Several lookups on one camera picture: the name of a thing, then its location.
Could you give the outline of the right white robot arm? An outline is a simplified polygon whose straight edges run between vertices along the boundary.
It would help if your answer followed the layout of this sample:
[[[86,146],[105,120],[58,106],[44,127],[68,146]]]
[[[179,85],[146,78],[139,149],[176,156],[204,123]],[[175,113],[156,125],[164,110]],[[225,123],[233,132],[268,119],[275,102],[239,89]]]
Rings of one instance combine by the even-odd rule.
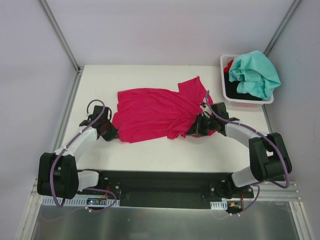
[[[238,118],[230,117],[223,102],[203,102],[200,108],[202,112],[197,114],[187,135],[204,137],[215,131],[236,140],[249,150],[249,166],[229,174],[216,186],[217,195],[231,199],[241,194],[245,187],[257,186],[264,181],[283,189],[289,187],[292,164],[279,133],[261,133]]]

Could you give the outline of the teal t shirt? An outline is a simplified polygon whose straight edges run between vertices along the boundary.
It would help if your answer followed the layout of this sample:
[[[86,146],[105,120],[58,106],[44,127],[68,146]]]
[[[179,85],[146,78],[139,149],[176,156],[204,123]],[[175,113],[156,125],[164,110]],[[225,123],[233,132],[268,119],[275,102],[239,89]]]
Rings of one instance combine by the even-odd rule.
[[[228,74],[228,81],[237,83],[238,94],[250,94],[263,100],[269,99],[281,85],[275,66],[258,50],[235,57]]]

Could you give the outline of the magenta t shirt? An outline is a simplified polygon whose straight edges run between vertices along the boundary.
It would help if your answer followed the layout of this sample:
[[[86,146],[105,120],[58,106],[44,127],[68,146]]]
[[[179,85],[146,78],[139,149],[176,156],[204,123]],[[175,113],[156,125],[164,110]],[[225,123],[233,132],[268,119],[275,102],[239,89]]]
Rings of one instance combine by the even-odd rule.
[[[207,90],[200,77],[179,83],[178,91],[135,88],[117,93],[117,111],[112,124],[123,143],[138,143],[167,137],[186,137],[202,113]]]

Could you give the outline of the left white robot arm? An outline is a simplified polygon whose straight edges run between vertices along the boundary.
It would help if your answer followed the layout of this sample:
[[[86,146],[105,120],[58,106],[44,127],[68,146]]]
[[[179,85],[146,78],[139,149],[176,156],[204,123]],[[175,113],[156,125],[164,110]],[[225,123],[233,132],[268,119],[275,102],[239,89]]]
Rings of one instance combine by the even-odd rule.
[[[118,137],[118,129],[111,123],[109,107],[95,105],[93,113],[83,120],[75,135],[65,146],[40,156],[37,193],[61,199],[72,199],[79,191],[89,188],[99,195],[106,183],[95,170],[78,170],[77,161],[99,138],[111,141]]]

